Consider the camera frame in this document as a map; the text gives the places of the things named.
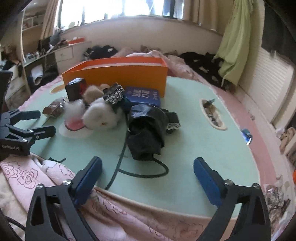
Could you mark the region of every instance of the orange object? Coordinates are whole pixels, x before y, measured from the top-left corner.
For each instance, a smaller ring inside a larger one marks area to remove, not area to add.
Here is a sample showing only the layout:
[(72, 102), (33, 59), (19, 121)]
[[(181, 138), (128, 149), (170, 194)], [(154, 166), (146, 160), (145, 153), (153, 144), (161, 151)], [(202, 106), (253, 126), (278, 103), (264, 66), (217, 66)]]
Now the orange object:
[(81, 38), (77, 38), (75, 40), (70, 40), (68, 41), (69, 44), (77, 44), (77, 43), (81, 43), (81, 42), (84, 42), (85, 41), (85, 38), (84, 37), (81, 37)]
[(293, 181), (294, 181), (294, 184), (296, 184), (296, 170), (293, 172)]
[(168, 67), (161, 58), (121, 57), (84, 61), (62, 74), (64, 84), (75, 78), (84, 78), (87, 85), (114, 83), (127, 86), (157, 89), (165, 95)]

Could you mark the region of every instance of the green curtain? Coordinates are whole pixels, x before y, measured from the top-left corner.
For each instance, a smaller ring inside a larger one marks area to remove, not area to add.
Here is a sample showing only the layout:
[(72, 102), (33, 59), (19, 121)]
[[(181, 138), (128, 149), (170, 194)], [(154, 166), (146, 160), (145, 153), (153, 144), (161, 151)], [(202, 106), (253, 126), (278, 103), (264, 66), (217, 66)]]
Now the green curtain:
[(235, 85), (238, 84), (249, 54), (253, 1), (234, 0), (231, 19), (215, 56), (224, 59), (219, 70), (220, 76)]

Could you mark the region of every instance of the blue book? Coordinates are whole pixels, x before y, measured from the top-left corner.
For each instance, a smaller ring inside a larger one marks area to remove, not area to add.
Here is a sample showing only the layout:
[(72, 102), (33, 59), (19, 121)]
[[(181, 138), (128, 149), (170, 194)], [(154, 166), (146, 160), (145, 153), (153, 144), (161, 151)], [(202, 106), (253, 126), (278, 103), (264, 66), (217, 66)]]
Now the blue book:
[(125, 96), (133, 104), (151, 104), (160, 107), (159, 92), (155, 89), (126, 87)]

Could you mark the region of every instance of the window sill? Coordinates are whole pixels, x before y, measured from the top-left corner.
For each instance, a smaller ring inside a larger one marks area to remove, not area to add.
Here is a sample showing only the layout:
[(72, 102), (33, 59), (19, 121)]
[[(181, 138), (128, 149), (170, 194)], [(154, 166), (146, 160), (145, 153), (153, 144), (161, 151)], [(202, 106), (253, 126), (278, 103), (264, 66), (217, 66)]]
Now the window sill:
[(86, 23), (84, 25), (75, 26), (73, 28), (69, 28), (69, 29), (66, 29), (66, 30), (62, 30), (61, 32), (62, 32), (62, 34), (69, 33), (71, 31), (74, 31), (74, 30), (78, 29), (78, 28), (84, 28), (84, 27), (87, 27), (87, 26), (91, 26), (91, 25), (95, 25), (95, 24), (100, 24), (100, 23), (103, 23), (105, 21), (120, 21), (120, 20), (125, 20), (125, 19), (135, 19), (135, 20), (136, 19), (155, 19), (155, 20), (162, 20), (162, 21), (171, 21), (171, 22), (180, 23), (180, 24), (192, 25), (192, 26), (195, 26), (197, 28), (202, 28), (202, 29), (205, 29), (207, 31), (213, 32), (213, 33), (215, 33), (215, 34), (217, 34), (219, 36), (222, 36), (223, 35), (223, 34), (218, 33), (215, 30), (208, 29), (208, 28), (205, 28), (203, 26), (199, 26), (196, 23), (192, 23), (192, 22), (188, 22), (188, 21), (183, 21), (182, 19), (172, 19), (172, 18), (164, 18), (162, 16), (149, 16), (149, 15), (122, 16), (122, 17), (111, 18), (111, 19), (102, 19), (102, 20), (91, 22), (91, 23)]

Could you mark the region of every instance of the silver bolt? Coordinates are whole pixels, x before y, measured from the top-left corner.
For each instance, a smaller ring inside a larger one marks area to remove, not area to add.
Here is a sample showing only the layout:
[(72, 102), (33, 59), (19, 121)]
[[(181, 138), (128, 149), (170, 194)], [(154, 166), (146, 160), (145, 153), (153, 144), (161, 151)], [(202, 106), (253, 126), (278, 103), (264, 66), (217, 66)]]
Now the silver bolt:
[(257, 188), (257, 189), (260, 189), (260, 188), (261, 188), (260, 185), (259, 185), (258, 183), (254, 183), (254, 184), (253, 184), (253, 187), (254, 187), (254, 188)]
[(43, 188), (44, 187), (44, 185), (42, 184), (42, 183), (40, 183), (40, 184), (38, 184), (37, 186), (36, 186), (36, 189), (41, 189), (41, 188)]
[(226, 184), (227, 186), (232, 186), (234, 183), (233, 183), (233, 181), (231, 181), (231, 180), (229, 180), (229, 179), (226, 179), (226, 180), (225, 180), (225, 184)]
[(66, 179), (65, 181), (63, 181), (63, 185), (65, 185), (65, 186), (67, 186), (71, 183), (72, 183), (72, 180), (70, 180), (70, 179)]

